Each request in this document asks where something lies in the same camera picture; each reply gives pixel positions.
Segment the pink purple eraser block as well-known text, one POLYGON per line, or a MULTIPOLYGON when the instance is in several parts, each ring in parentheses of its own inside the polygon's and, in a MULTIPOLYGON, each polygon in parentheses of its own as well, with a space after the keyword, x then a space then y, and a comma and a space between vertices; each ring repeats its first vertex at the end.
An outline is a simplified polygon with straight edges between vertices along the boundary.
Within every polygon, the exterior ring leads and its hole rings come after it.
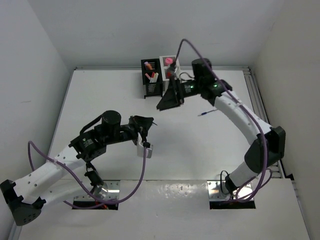
POLYGON ((170 66, 174 62, 172 57, 165 57, 163 59, 163 64, 165 67, 170 66))

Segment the red grip gel pen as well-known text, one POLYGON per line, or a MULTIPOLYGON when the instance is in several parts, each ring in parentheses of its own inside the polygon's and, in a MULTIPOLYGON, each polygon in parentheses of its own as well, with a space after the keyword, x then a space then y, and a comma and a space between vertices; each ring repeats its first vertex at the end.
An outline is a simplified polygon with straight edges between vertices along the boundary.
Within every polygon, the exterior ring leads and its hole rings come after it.
POLYGON ((167 78, 175 77, 176 76, 176 63, 173 62, 170 66, 167 68, 167 78))

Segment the blue ballpoint pen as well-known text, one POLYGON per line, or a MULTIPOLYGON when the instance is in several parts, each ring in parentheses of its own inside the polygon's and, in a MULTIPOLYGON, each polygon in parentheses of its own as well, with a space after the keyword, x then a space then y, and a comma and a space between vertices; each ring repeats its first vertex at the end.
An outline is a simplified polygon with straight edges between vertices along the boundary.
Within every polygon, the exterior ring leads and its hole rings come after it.
POLYGON ((217 111, 216 108, 208 110, 208 111, 205 111, 205 112, 202 112, 202 113, 198 114, 197 117, 204 116, 204 115, 207 115, 207 114, 215 112, 215 111, 217 111))

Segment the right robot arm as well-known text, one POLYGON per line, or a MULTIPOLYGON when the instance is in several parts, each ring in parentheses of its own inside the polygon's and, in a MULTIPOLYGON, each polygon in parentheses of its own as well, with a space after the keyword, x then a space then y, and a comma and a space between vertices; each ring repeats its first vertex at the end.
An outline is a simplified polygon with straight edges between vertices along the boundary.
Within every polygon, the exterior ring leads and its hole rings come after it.
POLYGON ((233 88, 218 79, 207 58, 198 58, 191 64, 194 78, 186 81, 178 77, 175 61, 166 67, 169 84, 156 108, 159 111, 177 108, 185 98, 200 95, 241 131, 250 147, 244 161, 220 184, 223 194, 231 194, 258 175, 264 175, 269 166, 284 157, 286 132, 281 126, 273 127, 263 121, 243 104, 233 88))

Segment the orange cap highlighter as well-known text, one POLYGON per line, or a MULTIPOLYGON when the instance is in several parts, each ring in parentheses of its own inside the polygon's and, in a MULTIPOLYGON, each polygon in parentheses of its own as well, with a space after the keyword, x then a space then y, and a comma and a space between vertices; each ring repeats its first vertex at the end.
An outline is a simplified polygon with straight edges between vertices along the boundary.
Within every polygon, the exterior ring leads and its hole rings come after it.
POLYGON ((153 70, 153 66, 148 61, 144 62, 144 66, 147 70, 150 70, 150 71, 153 70))

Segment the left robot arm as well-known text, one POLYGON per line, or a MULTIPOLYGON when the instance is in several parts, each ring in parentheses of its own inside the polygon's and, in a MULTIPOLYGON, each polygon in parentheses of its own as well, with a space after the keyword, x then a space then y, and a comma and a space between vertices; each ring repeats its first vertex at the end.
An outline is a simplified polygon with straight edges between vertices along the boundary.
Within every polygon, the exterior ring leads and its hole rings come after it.
POLYGON ((154 123, 153 117, 131 116, 128 124, 121 124, 122 117, 115 110, 107 110, 85 125, 79 135, 70 141, 59 154, 51 158, 41 152, 32 141, 27 148, 34 148, 46 163, 17 180, 5 180, 0 184, 4 200, 17 226, 34 221, 44 207, 64 202, 84 191, 97 204, 118 205, 131 198, 137 188, 125 198, 102 198, 98 194, 104 186, 92 160, 103 155, 109 145, 131 141, 137 148, 142 164, 151 158, 153 145, 147 141, 154 123))

